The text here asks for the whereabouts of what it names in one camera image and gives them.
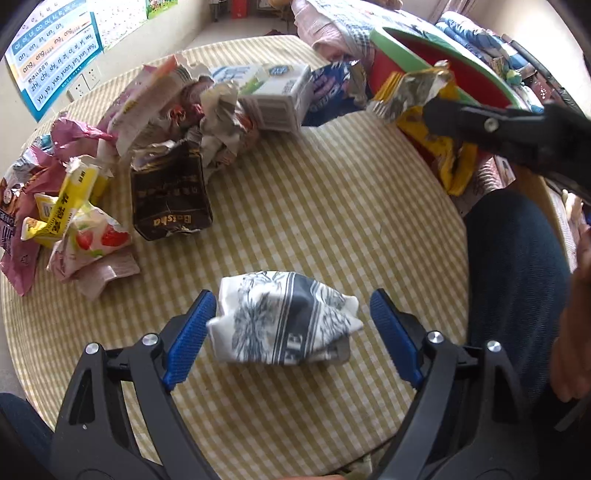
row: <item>strawberry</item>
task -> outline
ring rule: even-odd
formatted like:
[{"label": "strawberry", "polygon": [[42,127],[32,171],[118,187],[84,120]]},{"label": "strawberry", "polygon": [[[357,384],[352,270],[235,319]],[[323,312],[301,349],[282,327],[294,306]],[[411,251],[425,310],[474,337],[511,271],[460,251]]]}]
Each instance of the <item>strawberry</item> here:
[{"label": "strawberry", "polygon": [[92,244],[93,237],[92,230],[78,231],[76,234],[76,243],[82,250],[88,250]]},{"label": "strawberry", "polygon": [[100,243],[106,247],[120,247],[129,240],[129,233],[118,232],[112,225],[107,225],[103,236],[100,237]]}]

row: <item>crumpled paper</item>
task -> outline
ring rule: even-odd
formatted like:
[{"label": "crumpled paper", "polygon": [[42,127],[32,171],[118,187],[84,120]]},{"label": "crumpled paper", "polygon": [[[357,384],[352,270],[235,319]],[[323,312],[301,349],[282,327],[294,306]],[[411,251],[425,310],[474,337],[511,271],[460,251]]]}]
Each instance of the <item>crumpled paper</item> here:
[{"label": "crumpled paper", "polygon": [[207,183],[214,172],[232,164],[238,152],[249,150],[259,133],[238,101],[236,82],[217,83],[203,91],[200,100],[204,117],[189,130],[187,140],[200,145]]},{"label": "crumpled paper", "polygon": [[121,156],[132,147],[150,120],[166,111],[166,106],[181,90],[193,83],[190,72],[174,55],[156,70],[147,74],[143,70],[142,75],[146,76],[142,83],[131,89],[124,102],[119,100],[121,107],[111,108],[114,112],[110,114],[112,118],[107,131],[117,138],[115,146]]},{"label": "crumpled paper", "polygon": [[207,323],[219,362],[342,363],[349,335],[363,328],[357,298],[295,272],[225,277],[219,306],[221,315]]}]

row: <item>electrical outlet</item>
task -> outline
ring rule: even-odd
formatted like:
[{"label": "electrical outlet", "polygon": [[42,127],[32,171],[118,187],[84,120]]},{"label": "electrical outlet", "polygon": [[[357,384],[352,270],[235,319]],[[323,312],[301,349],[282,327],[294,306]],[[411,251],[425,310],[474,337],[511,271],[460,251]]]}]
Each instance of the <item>electrical outlet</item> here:
[{"label": "electrical outlet", "polygon": [[78,98],[84,97],[88,92],[90,92],[90,89],[82,75],[78,76],[76,80],[72,82],[72,86],[68,89],[68,95],[70,96],[70,99],[72,99],[72,102],[78,100]]},{"label": "electrical outlet", "polygon": [[100,70],[96,65],[90,65],[82,71],[82,76],[86,80],[88,88],[92,90],[100,82]]}]

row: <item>round table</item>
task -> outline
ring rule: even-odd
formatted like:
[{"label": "round table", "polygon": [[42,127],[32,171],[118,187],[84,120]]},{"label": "round table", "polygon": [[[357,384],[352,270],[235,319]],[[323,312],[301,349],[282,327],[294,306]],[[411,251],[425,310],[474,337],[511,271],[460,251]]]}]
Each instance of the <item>round table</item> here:
[{"label": "round table", "polygon": [[[325,64],[296,37],[251,38],[185,52],[208,66]],[[137,69],[69,109],[96,124]],[[35,133],[45,133],[51,122]],[[264,480],[330,472],[392,437],[412,400],[369,316],[378,287],[428,329],[462,341],[467,324],[465,229],[449,198],[394,125],[353,113],[301,133],[264,132],[255,148],[208,185],[214,223],[156,242],[132,227],[128,167],[121,164],[101,207],[133,231],[141,274],[112,282],[89,302],[45,270],[18,297],[6,279],[8,343],[28,399],[52,427],[85,344],[127,346],[187,310],[222,277],[298,271],[355,295],[364,329],[341,366],[218,364],[205,341],[188,380],[173,391],[197,444],[225,478]],[[131,388],[134,432],[157,455]]]}]

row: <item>barcode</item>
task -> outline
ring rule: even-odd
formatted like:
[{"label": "barcode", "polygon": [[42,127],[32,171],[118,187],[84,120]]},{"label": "barcode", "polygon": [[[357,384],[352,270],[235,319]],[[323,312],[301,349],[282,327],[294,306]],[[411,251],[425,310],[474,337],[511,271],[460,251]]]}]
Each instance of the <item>barcode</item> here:
[{"label": "barcode", "polygon": [[51,203],[42,203],[41,206],[43,207],[43,215],[45,218],[49,218],[51,215],[51,208],[53,205]]},{"label": "barcode", "polygon": [[258,109],[265,129],[291,131],[290,111],[286,104],[259,100]]}]

